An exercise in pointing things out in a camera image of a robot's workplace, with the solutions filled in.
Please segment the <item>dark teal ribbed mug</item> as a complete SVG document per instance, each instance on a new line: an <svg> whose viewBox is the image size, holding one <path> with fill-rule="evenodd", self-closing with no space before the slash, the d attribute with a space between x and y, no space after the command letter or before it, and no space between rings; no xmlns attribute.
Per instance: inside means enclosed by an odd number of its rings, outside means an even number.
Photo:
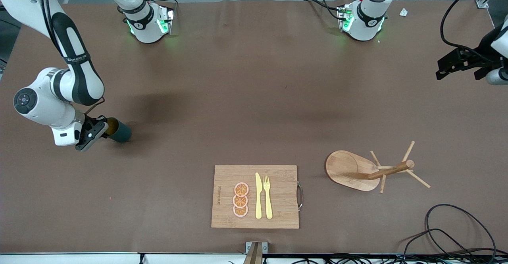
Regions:
<svg viewBox="0 0 508 264"><path fill-rule="evenodd" d="M117 143L125 143L132 136L132 130L116 118L107 118L107 125L104 135Z"/></svg>

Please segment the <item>wooden mug tree stand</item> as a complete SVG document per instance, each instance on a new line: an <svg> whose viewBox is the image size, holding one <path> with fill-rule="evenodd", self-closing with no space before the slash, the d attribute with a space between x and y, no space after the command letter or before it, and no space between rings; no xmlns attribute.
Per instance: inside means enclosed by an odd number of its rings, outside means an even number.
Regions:
<svg viewBox="0 0 508 264"><path fill-rule="evenodd" d="M382 166L373 151L370 152L373 160L346 150L338 150L329 154L325 160L325 173L336 184L352 188L357 191L372 191L379 187L383 193L389 175L406 173L426 188L430 185L417 176L414 171L414 161L409 159L415 142L411 141L403 159L396 165Z"/></svg>

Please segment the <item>bamboo cutting board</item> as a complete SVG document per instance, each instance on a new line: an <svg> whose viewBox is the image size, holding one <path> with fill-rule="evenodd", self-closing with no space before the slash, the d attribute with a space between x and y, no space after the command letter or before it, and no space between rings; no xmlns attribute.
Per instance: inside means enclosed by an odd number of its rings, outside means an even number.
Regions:
<svg viewBox="0 0 508 264"><path fill-rule="evenodd" d="M262 218L256 219L256 178L258 172L270 179L270 197L273 218L266 218L265 191L261 193ZM234 186L239 182L249 185L248 214L236 217L232 199ZM216 165L211 227L228 229L298 229L300 205L297 199L298 172L296 165Z"/></svg>

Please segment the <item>pale yellow plastic knife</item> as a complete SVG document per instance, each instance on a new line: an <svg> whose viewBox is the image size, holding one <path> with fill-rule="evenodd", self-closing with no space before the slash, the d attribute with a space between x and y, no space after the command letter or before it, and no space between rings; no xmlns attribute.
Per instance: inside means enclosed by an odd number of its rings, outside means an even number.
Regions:
<svg viewBox="0 0 508 264"><path fill-rule="evenodd" d="M262 204L261 204L261 193L263 191L263 183L261 181L261 176L258 172L255 173L256 178L256 210L255 217L256 219L262 218Z"/></svg>

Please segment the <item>pale yellow plastic fork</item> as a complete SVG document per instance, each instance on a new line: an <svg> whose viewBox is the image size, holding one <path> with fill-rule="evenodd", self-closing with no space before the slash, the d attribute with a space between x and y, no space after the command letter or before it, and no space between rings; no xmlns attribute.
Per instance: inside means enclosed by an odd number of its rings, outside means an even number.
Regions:
<svg viewBox="0 0 508 264"><path fill-rule="evenodd" d="M273 218L273 210L272 210L272 204L271 204L271 197L270 197L270 179L268 176L263 176L263 189L265 191L265 201L266 201L266 218L271 220Z"/></svg>

